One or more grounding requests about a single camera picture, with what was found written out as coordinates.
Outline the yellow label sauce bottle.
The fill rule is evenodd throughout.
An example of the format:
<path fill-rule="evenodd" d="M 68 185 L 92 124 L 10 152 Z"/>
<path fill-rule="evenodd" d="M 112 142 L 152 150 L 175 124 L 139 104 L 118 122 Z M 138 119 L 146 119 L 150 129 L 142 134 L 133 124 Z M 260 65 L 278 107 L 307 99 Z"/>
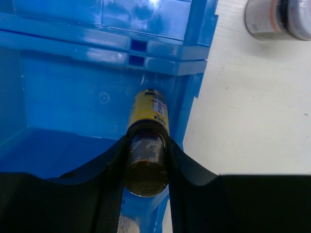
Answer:
<path fill-rule="evenodd" d="M 164 157 L 170 136 L 168 107 L 159 91 L 144 89 L 136 94 L 126 135 L 125 188 L 140 197 L 158 195 L 168 185 Z"/>

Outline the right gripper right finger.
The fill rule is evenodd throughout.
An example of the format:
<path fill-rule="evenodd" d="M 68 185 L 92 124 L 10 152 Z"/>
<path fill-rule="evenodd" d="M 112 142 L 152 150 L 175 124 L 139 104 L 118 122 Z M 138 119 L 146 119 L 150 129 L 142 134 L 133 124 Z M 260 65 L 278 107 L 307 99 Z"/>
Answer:
<path fill-rule="evenodd" d="M 309 175 L 216 175 L 168 141 L 175 233 L 308 233 Z"/>

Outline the white bead shaker jar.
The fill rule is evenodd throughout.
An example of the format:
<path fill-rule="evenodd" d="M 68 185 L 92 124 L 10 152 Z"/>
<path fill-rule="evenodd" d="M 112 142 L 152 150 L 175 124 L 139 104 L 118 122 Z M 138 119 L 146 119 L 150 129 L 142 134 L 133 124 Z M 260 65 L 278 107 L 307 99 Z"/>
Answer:
<path fill-rule="evenodd" d="M 139 225 L 133 219 L 120 215 L 117 233 L 140 233 Z"/>

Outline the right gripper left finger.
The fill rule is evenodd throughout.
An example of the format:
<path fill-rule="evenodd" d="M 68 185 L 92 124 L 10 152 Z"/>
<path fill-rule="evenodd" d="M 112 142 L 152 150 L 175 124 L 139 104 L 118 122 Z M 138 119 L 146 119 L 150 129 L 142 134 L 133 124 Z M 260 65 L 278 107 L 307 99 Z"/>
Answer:
<path fill-rule="evenodd" d="M 58 178 L 24 172 L 0 175 L 3 233 L 115 233 L 128 139 Z"/>

